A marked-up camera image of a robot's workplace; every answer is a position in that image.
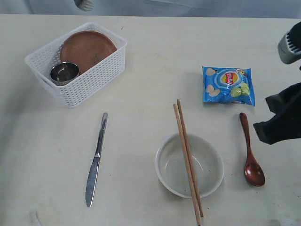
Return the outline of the dark red wooden spoon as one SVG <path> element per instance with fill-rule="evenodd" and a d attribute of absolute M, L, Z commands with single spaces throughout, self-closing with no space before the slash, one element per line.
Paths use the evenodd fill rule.
<path fill-rule="evenodd" d="M 265 184 L 265 176 L 262 168 L 256 161 L 250 143 L 250 132 L 247 115 L 245 113 L 239 114 L 239 119 L 244 131 L 247 147 L 247 158 L 244 167 L 244 176 L 246 180 L 253 186 L 263 186 Z"/>

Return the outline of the blue chips bag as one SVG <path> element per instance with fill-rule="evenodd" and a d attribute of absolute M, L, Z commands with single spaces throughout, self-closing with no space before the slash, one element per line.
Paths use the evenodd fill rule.
<path fill-rule="evenodd" d="M 255 106 L 250 68 L 202 67 L 205 103 L 238 103 Z"/>

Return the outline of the white ceramic bowl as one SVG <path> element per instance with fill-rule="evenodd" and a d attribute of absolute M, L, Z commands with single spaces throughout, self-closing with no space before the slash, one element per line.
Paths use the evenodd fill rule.
<path fill-rule="evenodd" d="M 218 151 L 206 140 L 189 134 L 193 165 L 198 177 L 200 197 L 215 192 L 222 183 L 224 164 Z M 156 174 L 163 186 L 182 198 L 191 198 L 182 143 L 179 134 L 170 136 L 158 149 L 155 157 Z"/>

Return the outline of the light wooden chopstick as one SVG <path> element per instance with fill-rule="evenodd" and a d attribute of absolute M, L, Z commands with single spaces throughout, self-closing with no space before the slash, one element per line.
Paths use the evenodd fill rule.
<path fill-rule="evenodd" d="M 188 159 L 188 153 L 187 153 L 185 138 L 184 138 L 184 134 L 183 134 L 182 124 L 181 124 L 181 120 L 180 120 L 180 116 L 179 116 L 179 112 L 178 112 L 178 108 L 177 108 L 176 104 L 173 104 L 173 109 L 174 109 L 175 118 L 177 121 L 179 136 L 180 136 L 181 143 L 182 143 L 182 151 L 183 151 L 186 171 L 187 171 L 187 175 L 188 175 L 188 179 L 189 179 L 190 193 L 191 193 L 193 207 L 194 207 L 194 211 L 195 211 L 196 222 L 197 222 L 197 226 L 200 226 L 201 225 L 201 217 L 200 217 L 200 212 L 199 212 L 199 207 L 198 207 L 198 201 L 197 201 L 195 187 L 194 187 L 194 183 L 193 183 L 193 177 L 192 177 L 192 173 L 191 173 L 191 169 L 190 169 L 190 162 Z"/>

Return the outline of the silver table knife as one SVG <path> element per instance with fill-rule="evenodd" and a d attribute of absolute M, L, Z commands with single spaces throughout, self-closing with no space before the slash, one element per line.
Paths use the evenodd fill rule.
<path fill-rule="evenodd" d="M 100 165 L 101 152 L 102 152 L 103 139 L 106 130 L 107 119 L 108 119 L 108 113 L 103 113 L 101 127 L 99 131 L 99 137 L 97 140 L 96 151 L 87 177 L 85 201 L 86 201 L 86 206 L 88 208 L 92 206 L 92 202 L 95 194 L 95 187 L 97 183 L 97 176 L 98 176 L 98 170 Z"/>

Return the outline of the brown round plate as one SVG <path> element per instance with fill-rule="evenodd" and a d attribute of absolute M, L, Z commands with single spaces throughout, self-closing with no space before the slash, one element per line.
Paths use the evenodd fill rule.
<path fill-rule="evenodd" d="M 104 34 L 95 31 L 77 32 L 62 44 L 60 59 L 74 63 L 83 74 L 106 57 L 117 51 L 113 42 Z"/>

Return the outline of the stainless steel cup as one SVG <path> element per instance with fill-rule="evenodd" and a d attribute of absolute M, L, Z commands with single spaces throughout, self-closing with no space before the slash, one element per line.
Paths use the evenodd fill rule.
<path fill-rule="evenodd" d="M 79 67 L 71 62 L 61 62 L 51 68 L 51 81 L 57 86 L 64 86 L 77 78 L 80 74 Z"/>

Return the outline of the white perforated plastic basket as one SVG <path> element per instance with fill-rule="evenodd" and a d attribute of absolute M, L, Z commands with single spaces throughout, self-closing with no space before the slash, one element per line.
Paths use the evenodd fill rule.
<path fill-rule="evenodd" d="M 50 78 L 51 69 L 61 62 L 60 53 L 64 42 L 73 34 L 82 31 L 99 32 L 108 37 L 117 51 L 97 63 L 64 86 L 55 85 Z M 54 98 L 69 108 L 74 108 L 113 81 L 125 69 L 127 41 L 97 23 L 85 23 L 25 57 L 42 87 Z"/>

